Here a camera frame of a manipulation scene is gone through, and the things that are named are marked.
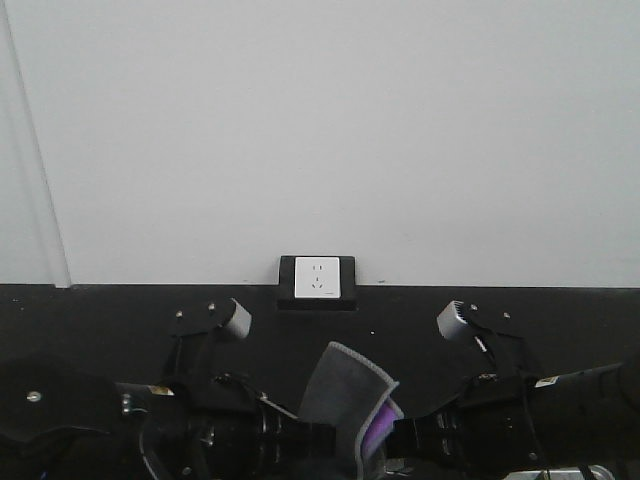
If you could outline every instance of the screw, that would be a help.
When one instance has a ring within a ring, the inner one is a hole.
[[[125,393],[122,395],[122,414],[129,415],[131,413],[131,395]]]
[[[36,391],[29,392],[27,393],[27,400],[29,400],[32,403],[39,402],[40,400],[42,400],[42,394]]]

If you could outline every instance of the white wall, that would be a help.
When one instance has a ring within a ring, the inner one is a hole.
[[[0,0],[0,283],[70,284],[4,2]]]
[[[640,286],[640,3],[7,0],[72,280]]]

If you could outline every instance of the wall socket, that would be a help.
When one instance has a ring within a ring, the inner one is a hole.
[[[280,257],[280,310],[355,310],[356,260],[348,256]]]
[[[296,257],[294,298],[340,298],[339,257]]]

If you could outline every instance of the white label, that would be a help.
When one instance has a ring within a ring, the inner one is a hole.
[[[555,377],[541,378],[536,382],[536,388],[549,387],[551,385],[555,385],[556,382],[558,381],[558,378],[560,377],[555,376]]]

